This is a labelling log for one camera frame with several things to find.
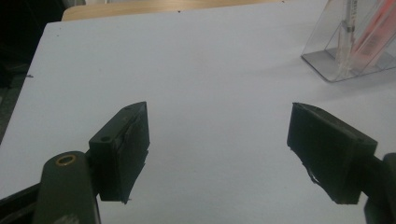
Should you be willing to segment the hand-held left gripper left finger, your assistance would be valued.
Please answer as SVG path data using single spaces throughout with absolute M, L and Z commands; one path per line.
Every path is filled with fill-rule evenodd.
M 147 103 L 122 108 L 94 135 L 89 146 L 101 200 L 127 203 L 149 154 Z

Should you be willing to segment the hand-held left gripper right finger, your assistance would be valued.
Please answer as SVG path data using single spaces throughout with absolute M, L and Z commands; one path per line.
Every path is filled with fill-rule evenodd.
M 359 201 L 361 167 L 377 147 L 373 138 L 319 107 L 294 103 L 287 145 L 334 202 Z

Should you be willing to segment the clear plastic pen holder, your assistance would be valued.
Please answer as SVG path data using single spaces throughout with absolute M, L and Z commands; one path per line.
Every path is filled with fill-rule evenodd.
M 328 0 L 302 53 L 302 59 L 328 82 L 338 82 L 335 80 L 338 69 L 335 57 L 339 25 L 343 18 L 343 2 L 344 0 Z M 383 0 L 358 0 L 354 46 L 363 35 L 370 19 L 382 2 Z M 365 69 L 363 72 L 355 71 L 350 67 L 346 79 L 375 74 L 389 69 L 396 69 L 396 35 L 387 45 L 374 67 Z

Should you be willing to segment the clear pen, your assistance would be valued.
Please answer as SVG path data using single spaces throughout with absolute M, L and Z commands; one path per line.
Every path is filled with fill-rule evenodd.
M 338 63 L 336 81 L 346 79 L 351 67 L 351 51 L 355 42 L 355 23 L 358 0 L 344 0 L 343 18 L 339 25 L 338 46 L 335 60 Z

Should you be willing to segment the orange highlighter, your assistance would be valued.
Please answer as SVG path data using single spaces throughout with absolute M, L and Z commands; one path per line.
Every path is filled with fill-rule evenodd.
M 383 0 L 352 50 L 351 67 L 363 72 L 374 67 L 396 35 L 396 0 Z

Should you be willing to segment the wooden table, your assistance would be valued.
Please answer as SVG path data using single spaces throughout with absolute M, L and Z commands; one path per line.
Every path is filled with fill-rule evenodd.
M 68 8 L 62 21 L 78 21 L 122 15 L 183 11 L 213 7 L 234 7 L 289 0 L 128 0 L 118 3 L 100 3 Z

